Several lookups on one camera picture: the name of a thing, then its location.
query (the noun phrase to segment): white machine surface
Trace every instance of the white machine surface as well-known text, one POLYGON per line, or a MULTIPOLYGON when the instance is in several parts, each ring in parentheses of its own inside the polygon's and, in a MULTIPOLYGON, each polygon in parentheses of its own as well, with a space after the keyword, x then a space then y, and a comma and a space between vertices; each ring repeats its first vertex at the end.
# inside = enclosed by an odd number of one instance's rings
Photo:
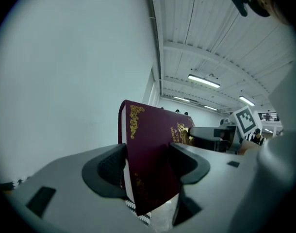
MULTIPOLYGON (((178 150, 206 159, 210 170, 195 184, 183 182, 186 197, 192 199, 201 211, 172 231, 239 233, 260 228, 271 215, 274 205, 296 181, 296 151, 287 158, 283 151, 296 146, 296 134, 285 134, 290 144, 286 144, 283 137, 267 142, 261 150, 249 150, 245 156, 173 144, 172 147, 178 150)), ((119 148, 119 145, 53 161, 13 192, 14 207, 40 232, 48 230, 48 227, 57 232, 74 233, 151 232, 122 199, 101 197, 82 179, 82 168, 87 161, 114 148, 119 148), (41 219, 25 205, 43 186, 56 189, 56 193, 41 219)))

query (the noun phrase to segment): ceiling light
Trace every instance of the ceiling light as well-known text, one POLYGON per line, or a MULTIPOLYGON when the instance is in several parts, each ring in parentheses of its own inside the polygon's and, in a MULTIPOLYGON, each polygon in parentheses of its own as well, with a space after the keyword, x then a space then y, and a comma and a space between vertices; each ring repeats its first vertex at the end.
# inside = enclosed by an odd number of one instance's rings
POLYGON ((201 82, 201 83, 205 83, 205 84, 211 85, 211 86, 213 86, 215 88, 220 87, 220 84, 217 84, 215 82, 212 82, 212 81, 209 81, 207 79, 200 78, 200 77, 197 77, 197 76, 194 76, 194 75, 191 75, 191 74, 189 74, 188 79, 195 80, 195 81, 198 81, 198 82, 201 82))
POLYGON ((179 98, 179 97, 174 97, 175 99, 180 99, 180 100, 183 100, 183 101, 186 101, 186 102, 190 102, 190 100, 187 100, 187 99, 182 99, 182 98, 179 98))
POLYGON ((214 109, 214 108, 212 108, 212 107, 208 107, 208 106, 204 106, 205 108, 209 108, 209 109, 211 109, 211 110, 213 110, 213 111, 216 111, 217 109, 214 109))
POLYGON ((245 103, 248 103, 251 106, 255 106, 254 103, 252 103, 251 101, 249 101, 247 98, 240 96, 240 100, 243 100, 245 103))

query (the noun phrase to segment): gold emblem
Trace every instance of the gold emblem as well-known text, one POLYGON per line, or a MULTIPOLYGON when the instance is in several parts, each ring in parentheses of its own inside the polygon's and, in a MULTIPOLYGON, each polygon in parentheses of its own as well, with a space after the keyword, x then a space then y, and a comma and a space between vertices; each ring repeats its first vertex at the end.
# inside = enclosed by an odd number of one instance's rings
POLYGON ((183 144, 189 145, 190 139, 189 139, 189 134, 188 134, 188 128, 185 127, 185 125, 183 123, 177 123, 177 128, 180 132, 181 142, 183 144))
POLYGON ((130 128, 131 128, 131 139, 134 139, 134 134, 136 133, 136 130, 138 129, 137 127, 137 120, 139 119, 137 114, 140 112, 144 112, 145 109, 143 107, 135 106, 135 105, 130 105, 131 107, 131 120, 130 120, 130 128))

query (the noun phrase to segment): black slot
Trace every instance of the black slot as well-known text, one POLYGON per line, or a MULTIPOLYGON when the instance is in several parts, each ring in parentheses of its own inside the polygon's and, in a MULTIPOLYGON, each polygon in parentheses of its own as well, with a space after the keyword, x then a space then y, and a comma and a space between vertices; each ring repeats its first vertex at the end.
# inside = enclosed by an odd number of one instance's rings
POLYGON ((210 170, 210 163, 174 143, 169 144, 169 164, 181 184, 195 184, 210 170))
POLYGON ((172 225, 177 226, 186 220, 192 218, 200 212, 202 208, 196 204, 191 198, 186 197, 184 189, 181 189, 175 214, 173 216, 172 225))
POLYGON ((41 187, 35 196, 27 203, 26 207, 34 212, 37 216, 42 217, 43 212, 52 199, 55 189, 50 187, 41 187))
POLYGON ((233 167, 238 167, 240 163, 236 162, 236 161, 230 161, 229 163, 227 163, 228 165, 230 166, 233 166, 233 167))

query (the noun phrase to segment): person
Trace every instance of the person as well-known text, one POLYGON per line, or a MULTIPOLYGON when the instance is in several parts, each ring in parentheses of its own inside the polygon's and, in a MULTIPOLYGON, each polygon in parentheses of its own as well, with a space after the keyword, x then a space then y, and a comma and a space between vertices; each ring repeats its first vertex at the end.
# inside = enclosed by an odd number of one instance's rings
POLYGON ((284 129, 282 129, 282 130, 280 131, 280 133, 278 134, 278 136, 282 136, 282 135, 284 135, 284 129))
POLYGON ((269 113, 265 114, 265 120, 266 120, 266 121, 270 121, 270 118, 271 118, 271 116, 270 116, 269 113))
POLYGON ((254 135, 250 139, 251 142, 254 142, 261 146, 264 142, 264 137, 260 134, 260 129, 256 129, 254 135))
POLYGON ((251 9, 262 17, 272 16, 284 25, 290 25, 280 7, 274 0, 248 0, 251 9))

